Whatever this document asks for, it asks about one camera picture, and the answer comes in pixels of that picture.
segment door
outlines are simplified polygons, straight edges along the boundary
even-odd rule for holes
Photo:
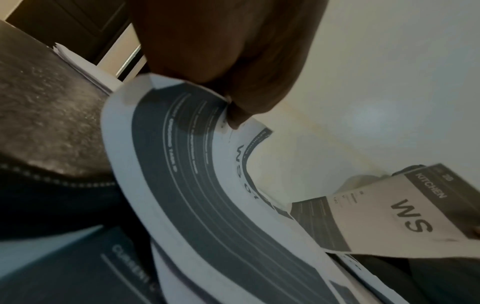
[[[97,64],[129,24],[124,0],[23,0],[7,22]]]

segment finger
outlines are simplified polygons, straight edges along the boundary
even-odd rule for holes
[[[230,127],[234,130],[238,129],[242,123],[247,121],[252,115],[242,108],[238,107],[235,102],[228,105],[226,109],[226,120]]]

